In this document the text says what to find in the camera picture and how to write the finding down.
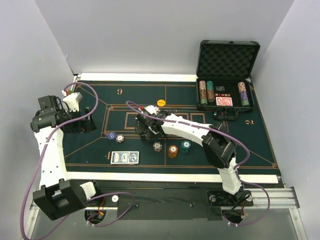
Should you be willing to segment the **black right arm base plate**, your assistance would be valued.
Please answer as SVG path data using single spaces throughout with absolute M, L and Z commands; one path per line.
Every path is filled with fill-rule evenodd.
M 209 189 L 206 191 L 209 205 L 211 207 L 252 207 L 253 197 L 249 190 L 241 189 L 234 195 L 222 189 Z

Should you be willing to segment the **red five chip stack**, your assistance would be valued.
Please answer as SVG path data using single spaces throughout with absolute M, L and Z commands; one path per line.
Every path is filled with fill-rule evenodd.
M 177 146 L 171 145 L 171 146 L 168 148 L 168 156 L 173 159 L 173 158 L 175 158 L 175 157 L 177 156 L 177 154 L 178 154 L 178 148 L 177 148 Z

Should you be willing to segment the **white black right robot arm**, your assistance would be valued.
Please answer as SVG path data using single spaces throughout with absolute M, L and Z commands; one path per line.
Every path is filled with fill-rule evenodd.
M 203 148 L 209 164 L 216 167 L 222 180 L 224 201 L 230 205 L 236 204 L 242 197 L 242 187 L 236 166 L 236 143 L 221 132 L 222 125 L 214 127 L 210 124 L 186 120 L 173 113 L 162 110 L 154 114 L 147 110 L 136 117 L 136 131 L 141 138 L 157 139 L 168 135 L 184 138 Z

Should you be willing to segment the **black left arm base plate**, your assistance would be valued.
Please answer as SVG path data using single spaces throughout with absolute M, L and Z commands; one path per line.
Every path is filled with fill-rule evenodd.
M 119 203 L 119 195 L 111 194 L 102 196 L 103 194 L 109 194 L 111 191 L 100 189 L 96 192 L 94 196 L 92 196 L 87 203 L 86 207 L 117 207 Z

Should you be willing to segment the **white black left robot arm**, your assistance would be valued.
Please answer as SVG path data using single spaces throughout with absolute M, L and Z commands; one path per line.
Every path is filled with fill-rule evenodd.
M 50 220 L 65 217 L 89 204 L 97 206 L 103 200 L 95 180 L 79 184 L 66 169 L 64 134 L 91 133 L 97 129 L 89 107 L 81 118 L 81 99 L 80 93 L 71 93 L 63 99 L 54 95 L 40 97 L 40 109 L 30 123 L 42 157 L 39 190 L 32 197 Z

